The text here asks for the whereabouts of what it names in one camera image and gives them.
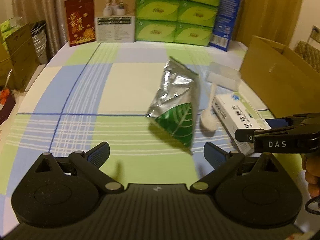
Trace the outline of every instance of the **wall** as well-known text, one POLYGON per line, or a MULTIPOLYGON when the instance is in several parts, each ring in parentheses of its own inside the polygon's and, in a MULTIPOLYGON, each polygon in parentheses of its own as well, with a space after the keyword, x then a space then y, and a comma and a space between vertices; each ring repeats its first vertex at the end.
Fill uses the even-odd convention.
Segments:
MULTIPOLYGON (((313 25, 320 28, 320 0, 303 0, 296 29, 293 33, 290 48, 294 49, 298 41, 307 41, 313 25)), ((320 44, 310 41, 310 45, 320 49, 320 44)))
POLYGON ((12 17, 13 12, 11 0, 0 0, 0 22, 12 17))

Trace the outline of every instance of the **barcode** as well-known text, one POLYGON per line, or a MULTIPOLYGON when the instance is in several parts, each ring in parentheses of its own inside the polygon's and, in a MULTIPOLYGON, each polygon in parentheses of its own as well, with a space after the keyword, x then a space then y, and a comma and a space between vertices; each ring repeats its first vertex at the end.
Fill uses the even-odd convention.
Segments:
POLYGON ((225 114, 225 112, 223 112, 217 101, 214 103, 214 105, 217 108, 218 112, 221 114, 222 118, 225 119, 227 115, 225 114))
POLYGON ((213 44, 216 44, 216 45, 219 45, 219 46, 221 46, 221 47, 223 47, 223 48, 226 48, 226 47, 227 47, 227 44, 228 44, 228 39, 222 38, 222 37, 220 37, 220 36, 218 36, 218 35, 212 35, 212 40, 211 40, 211 42, 212 42, 213 44))

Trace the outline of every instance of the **blue box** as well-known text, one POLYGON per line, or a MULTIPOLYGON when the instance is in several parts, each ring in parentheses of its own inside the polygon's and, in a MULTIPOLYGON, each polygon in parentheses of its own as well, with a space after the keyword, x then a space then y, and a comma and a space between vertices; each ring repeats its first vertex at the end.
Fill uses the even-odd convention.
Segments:
POLYGON ((220 0, 209 45, 228 51, 241 0, 220 0))

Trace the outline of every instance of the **blue circular logo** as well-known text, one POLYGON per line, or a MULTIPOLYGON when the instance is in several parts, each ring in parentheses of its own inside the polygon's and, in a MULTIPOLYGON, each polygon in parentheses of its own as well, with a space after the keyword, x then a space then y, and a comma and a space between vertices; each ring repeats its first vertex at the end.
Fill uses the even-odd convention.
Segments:
POLYGON ((239 97, 239 96, 237 96, 237 95, 232 95, 232 99, 237 101, 237 100, 239 100, 239 99, 240 99, 240 97, 239 97))

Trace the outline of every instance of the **black circular disc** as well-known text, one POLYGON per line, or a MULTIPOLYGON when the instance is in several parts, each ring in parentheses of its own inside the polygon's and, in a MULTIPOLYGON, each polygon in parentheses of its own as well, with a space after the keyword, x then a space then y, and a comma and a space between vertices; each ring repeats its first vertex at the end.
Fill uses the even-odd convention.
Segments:
POLYGON ((227 179, 216 190, 218 206, 235 222, 269 228, 291 223, 301 208, 293 182, 277 172, 256 172, 227 179))
POLYGON ((43 172, 17 187, 11 202, 20 222, 58 227, 77 222, 92 212, 99 193, 91 182, 68 175, 51 178, 43 172))

